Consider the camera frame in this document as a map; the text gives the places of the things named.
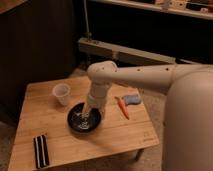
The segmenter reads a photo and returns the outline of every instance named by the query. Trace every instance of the striped object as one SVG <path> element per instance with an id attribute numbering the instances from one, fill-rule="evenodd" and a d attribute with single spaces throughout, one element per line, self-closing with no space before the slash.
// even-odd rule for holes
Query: striped object
<path id="1" fill-rule="evenodd" d="M 44 135 L 33 138 L 35 150 L 35 164 L 37 169 L 49 165 L 46 137 Z"/>

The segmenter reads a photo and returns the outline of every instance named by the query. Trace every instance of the small wooden table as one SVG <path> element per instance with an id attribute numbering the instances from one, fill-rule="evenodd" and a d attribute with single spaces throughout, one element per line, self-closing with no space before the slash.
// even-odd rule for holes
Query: small wooden table
<path id="1" fill-rule="evenodd" d="M 52 96 L 52 88 L 60 82 L 71 87 L 70 105 L 63 107 Z M 137 93 L 136 89 L 113 85 L 108 93 L 105 119 L 91 133 L 76 135 L 67 124 L 69 110 L 84 102 L 89 92 L 87 77 L 29 84 L 9 164 L 12 171 L 35 170 L 33 138 L 47 137 L 49 167 L 143 149 L 159 144 L 152 122 L 141 103 L 128 106 L 127 120 L 114 96 Z"/>

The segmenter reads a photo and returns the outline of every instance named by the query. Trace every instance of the orange carrot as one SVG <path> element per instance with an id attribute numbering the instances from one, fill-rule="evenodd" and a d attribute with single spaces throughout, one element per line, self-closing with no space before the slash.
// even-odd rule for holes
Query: orange carrot
<path id="1" fill-rule="evenodd" d="M 119 97 L 115 97 L 115 99 L 118 101 L 118 106 L 120 107 L 120 109 L 121 109 L 122 113 L 124 114 L 124 116 L 126 117 L 126 119 L 129 119 L 128 110 L 126 108 L 126 104 L 125 104 L 124 100 Z"/>

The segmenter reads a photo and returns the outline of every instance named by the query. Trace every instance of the white plastic cup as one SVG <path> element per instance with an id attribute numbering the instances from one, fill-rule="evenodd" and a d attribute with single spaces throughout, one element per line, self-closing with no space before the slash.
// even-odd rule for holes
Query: white plastic cup
<path id="1" fill-rule="evenodd" d="M 68 84 L 57 84 L 53 88 L 52 93 L 58 99 L 61 105 L 67 106 L 70 103 L 70 86 Z"/>

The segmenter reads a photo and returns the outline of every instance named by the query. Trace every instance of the table leg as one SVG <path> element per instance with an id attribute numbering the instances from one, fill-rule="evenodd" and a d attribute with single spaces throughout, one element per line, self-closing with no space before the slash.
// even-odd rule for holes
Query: table leg
<path id="1" fill-rule="evenodd" d="M 137 151 L 137 154 L 135 156 L 135 161 L 138 161 L 140 159 L 141 155 L 143 154 L 143 151 L 144 151 L 144 149 L 139 149 Z"/>

